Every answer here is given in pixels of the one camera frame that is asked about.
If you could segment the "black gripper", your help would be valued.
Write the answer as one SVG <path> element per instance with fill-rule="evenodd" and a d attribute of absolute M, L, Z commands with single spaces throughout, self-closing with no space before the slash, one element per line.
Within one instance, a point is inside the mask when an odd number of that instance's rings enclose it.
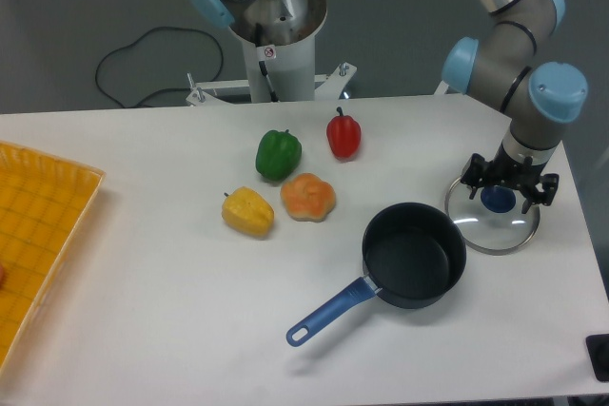
<path fill-rule="evenodd" d="M 519 189 L 524 197 L 521 213 L 527 214 L 535 205 L 550 206 L 558 192 L 560 176 L 541 175 L 547 164 L 547 150 L 533 149 L 519 142 L 502 142 L 491 163 L 474 153 L 464 166 L 460 182 L 473 200 L 479 189 L 489 184 Z"/>

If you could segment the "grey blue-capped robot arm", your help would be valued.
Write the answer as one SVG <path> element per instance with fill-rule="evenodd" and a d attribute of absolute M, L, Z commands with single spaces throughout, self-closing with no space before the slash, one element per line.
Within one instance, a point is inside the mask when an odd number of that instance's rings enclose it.
<path fill-rule="evenodd" d="M 462 38 L 448 53 L 442 80 L 509 117 L 492 160 L 471 157 L 461 183 L 484 207 L 505 213 L 548 205 L 559 178 L 544 167 L 588 94 L 583 74 L 550 62 L 530 68 L 538 48 L 559 27 L 564 0 L 480 0 L 494 20 L 484 40 Z M 337 97 L 346 83 L 338 68 L 315 81 L 315 37 L 327 14 L 325 0 L 189 0 L 208 22 L 242 43 L 253 102 Z"/>

